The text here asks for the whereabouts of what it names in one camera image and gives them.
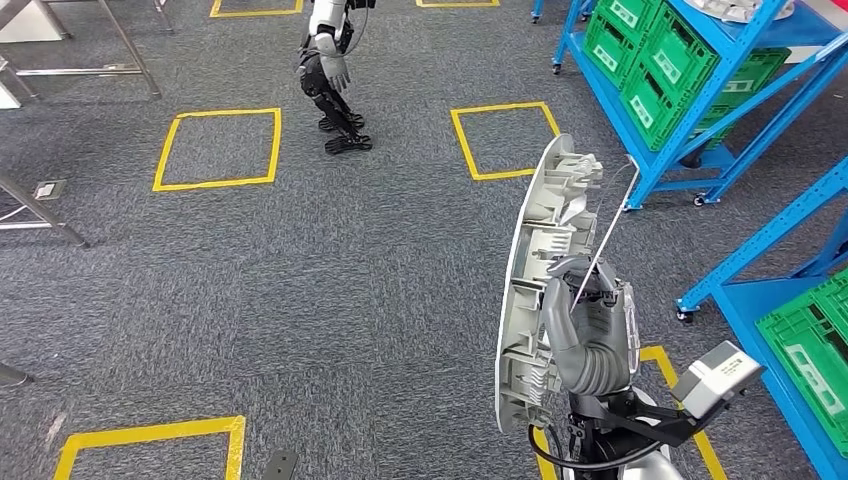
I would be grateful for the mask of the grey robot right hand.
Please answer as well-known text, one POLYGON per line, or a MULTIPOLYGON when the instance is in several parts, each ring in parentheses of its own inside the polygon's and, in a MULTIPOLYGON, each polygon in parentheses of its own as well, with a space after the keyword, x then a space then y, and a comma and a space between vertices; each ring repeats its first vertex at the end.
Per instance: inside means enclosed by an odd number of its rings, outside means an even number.
POLYGON ((550 349, 562 379, 607 375, 613 383, 633 374, 633 287, 601 258, 566 255, 547 273, 542 314, 550 349))

